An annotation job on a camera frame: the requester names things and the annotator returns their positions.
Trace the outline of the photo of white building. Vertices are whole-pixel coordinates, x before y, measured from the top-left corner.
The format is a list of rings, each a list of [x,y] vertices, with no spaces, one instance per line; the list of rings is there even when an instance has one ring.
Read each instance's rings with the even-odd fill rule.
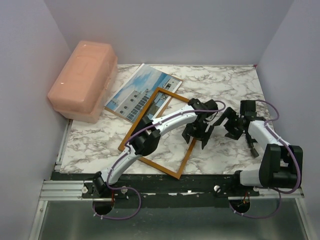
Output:
[[[176,92],[183,81],[147,64],[141,64],[105,106],[133,123],[156,88]]]

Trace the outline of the brown wooden picture frame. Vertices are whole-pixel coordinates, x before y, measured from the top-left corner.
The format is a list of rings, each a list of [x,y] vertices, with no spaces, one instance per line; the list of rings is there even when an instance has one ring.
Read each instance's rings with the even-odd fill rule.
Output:
[[[196,144],[197,140],[195,138],[193,138],[191,143],[189,144],[189,147],[182,159],[181,165],[177,172],[173,172],[165,168],[164,166],[161,166],[147,159],[146,156],[156,151],[158,145],[162,143],[161,137],[182,125],[189,124],[191,120],[194,120],[196,118],[196,115],[192,113],[193,108],[187,104],[177,112],[171,113],[166,116],[160,115],[155,119],[149,119],[145,115],[145,113],[150,108],[153,100],[159,93],[168,95],[186,104],[190,101],[189,99],[176,93],[157,87],[154,93],[151,95],[151,98],[146,103],[145,107],[142,109],[137,120],[133,123],[132,127],[129,129],[128,133],[120,143],[118,150],[128,153],[129,160],[131,160],[133,156],[136,155],[136,158],[138,160],[149,165],[150,167],[153,167],[161,171],[162,173],[170,175],[175,179],[180,179]]]

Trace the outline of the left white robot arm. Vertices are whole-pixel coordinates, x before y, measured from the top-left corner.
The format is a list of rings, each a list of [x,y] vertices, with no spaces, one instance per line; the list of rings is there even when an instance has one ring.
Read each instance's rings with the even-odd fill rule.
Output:
[[[218,113],[218,104],[213,99],[203,103],[192,98],[184,107],[168,115],[150,119],[144,116],[138,123],[129,139],[125,141],[125,149],[110,168],[95,173],[92,183],[93,191],[101,198],[107,197],[111,185],[115,184],[120,176],[136,160],[153,153],[166,133],[185,126],[182,137],[188,143],[190,138],[201,142],[203,149],[214,130],[207,123],[207,118]]]

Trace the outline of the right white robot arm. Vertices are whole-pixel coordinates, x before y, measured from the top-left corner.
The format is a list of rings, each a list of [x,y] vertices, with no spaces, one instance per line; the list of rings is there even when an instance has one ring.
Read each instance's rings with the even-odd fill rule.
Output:
[[[258,116],[256,100],[242,100],[239,113],[228,107],[213,124],[223,125],[227,138],[238,140],[244,135],[254,158],[259,156],[255,143],[264,151],[259,169],[234,173],[235,180],[230,183],[230,191],[236,196],[243,195],[248,187],[270,188],[282,194],[291,194],[301,185],[302,148],[283,140],[269,123],[270,120]]]

